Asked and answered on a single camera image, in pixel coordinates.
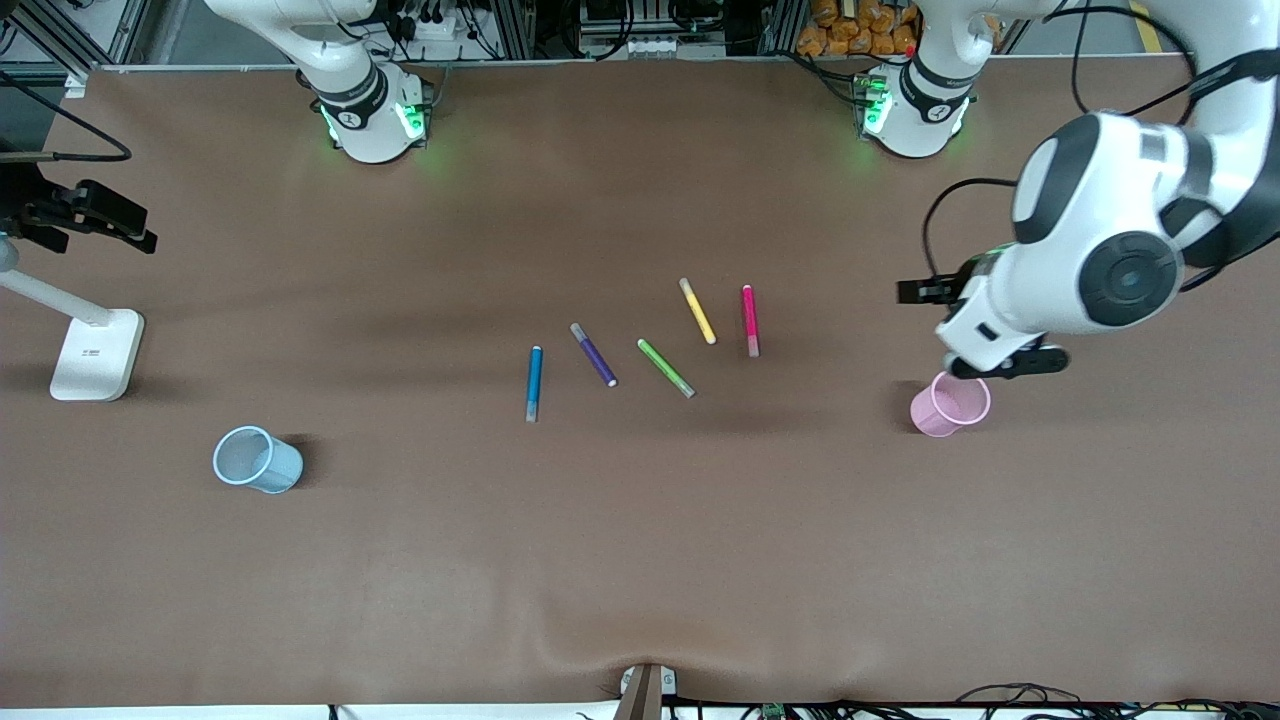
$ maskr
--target pink marker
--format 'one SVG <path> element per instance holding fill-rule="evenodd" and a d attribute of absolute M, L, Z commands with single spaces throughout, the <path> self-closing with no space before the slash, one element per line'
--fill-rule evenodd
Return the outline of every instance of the pink marker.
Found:
<path fill-rule="evenodd" d="M 760 329 L 755 325 L 755 291 L 742 286 L 742 322 L 746 325 L 746 356 L 760 356 Z"/>

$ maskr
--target plastic cup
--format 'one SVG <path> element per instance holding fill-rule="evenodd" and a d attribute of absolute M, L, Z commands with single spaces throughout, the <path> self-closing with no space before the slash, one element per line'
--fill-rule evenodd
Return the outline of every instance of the plastic cup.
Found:
<path fill-rule="evenodd" d="M 948 437 L 960 428 L 980 423 L 989 410 L 987 383 L 938 373 L 911 401 L 911 421 L 929 437 Z"/>
<path fill-rule="evenodd" d="M 302 454 L 257 425 L 244 425 L 223 436 L 214 448 L 214 473 L 229 486 L 244 486 L 269 495 L 282 493 L 302 475 Z"/>

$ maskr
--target brown table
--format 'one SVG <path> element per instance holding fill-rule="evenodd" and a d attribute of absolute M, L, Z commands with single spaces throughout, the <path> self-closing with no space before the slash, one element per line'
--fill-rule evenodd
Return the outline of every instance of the brown table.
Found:
<path fill-rule="evenodd" d="M 1129 105 L 1178 73 L 1083 79 Z M 905 161 L 790 64 L 458 69 L 430 147 L 361 167 L 291 73 L 95 76 L 68 105 L 137 158 L 50 174 L 146 204 L 160 251 L 22 246 L 146 315 L 110 405 L 52 401 L 65 323 L 0 296 L 0 698 L 591 700 L 643 660 L 704 698 L 1275 698 L 1280 252 L 1064 338 L 1070 372 L 997 383 L 964 436 L 905 427 L 942 352 L 941 313 L 893 304 L 924 209 L 1015 177 L 1074 115 L 1065 61 L 996 63 L 979 91 L 942 155 Z M 956 197 L 941 261 L 1006 241 L 1009 201 Z M 297 489 L 215 479 L 241 423 L 302 446 Z"/>

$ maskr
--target white pole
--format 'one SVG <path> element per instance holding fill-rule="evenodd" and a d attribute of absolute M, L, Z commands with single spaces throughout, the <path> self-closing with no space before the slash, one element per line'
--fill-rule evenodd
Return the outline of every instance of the white pole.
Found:
<path fill-rule="evenodd" d="M 0 287 L 6 287 L 23 297 L 29 297 L 45 307 L 52 307 L 64 315 L 101 328 L 111 323 L 111 313 L 100 305 L 93 305 L 83 297 L 77 297 L 64 290 L 13 269 L 18 252 L 9 238 L 0 233 Z"/>

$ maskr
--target yellow strip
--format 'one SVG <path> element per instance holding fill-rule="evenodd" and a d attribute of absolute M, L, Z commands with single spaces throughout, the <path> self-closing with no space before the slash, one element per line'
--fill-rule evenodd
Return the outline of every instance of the yellow strip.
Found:
<path fill-rule="evenodd" d="M 1151 14 L 1147 13 L 1147 8 L 1142 3 L 1138 3 L 1138 0 L 1129 0 L 1129 6 L 1133 8 L 1134 13 L 1138 13 L 1144 18 L 1151 17 Z M 1143 50 L 1146 50 L 1147 53 L 1165 51 L 1165 49 L 1160 46 L 1160 36 L 1156 35 L 1156 28 L 1151 27 L 1149 24 L 1137 18 L 1133 22 L 1138 23 L 1138 37 L 1142 38 Z"/>
<path fill-rule="evenodd" d="M 698 320 L 698 328 L 703 331 L 703 340 L 707 341 L 707 345 L 716 345 L 716 332 L 712 331 L 707 313 L 703 313 L 703 304 L 694 295 L 694 286 L 689 284 L 689 278 L 680 278 L 680 290 L 685 292 L 685 301 L 689 302 L 689 309 L 694 313 L 694 319 Z"/>

